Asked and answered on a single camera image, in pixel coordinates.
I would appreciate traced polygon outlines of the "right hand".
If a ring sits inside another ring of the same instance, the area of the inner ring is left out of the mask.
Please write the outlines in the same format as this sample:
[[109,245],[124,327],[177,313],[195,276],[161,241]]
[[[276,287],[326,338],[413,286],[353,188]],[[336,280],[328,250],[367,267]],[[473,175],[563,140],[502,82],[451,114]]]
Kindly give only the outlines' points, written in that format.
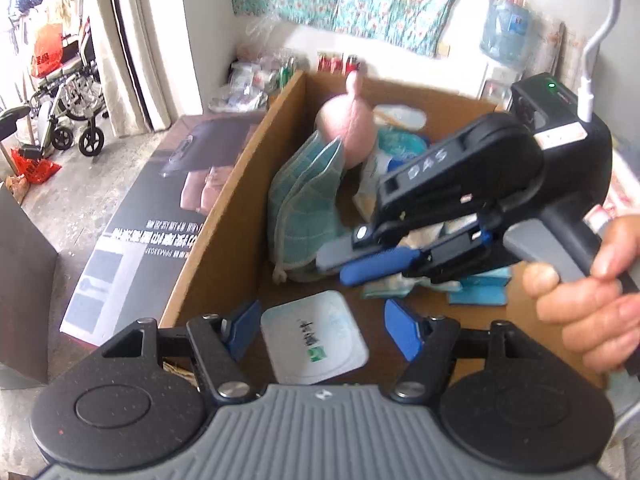
[[639,296],[617,281],[638,255],[639,217],[632,214],[608,224],[586,278],[562,284],[543,262],[524,270],[523,287],[536,301],[538,318],[561,326],[564,347],[594,372],[617,370],[639,347]]

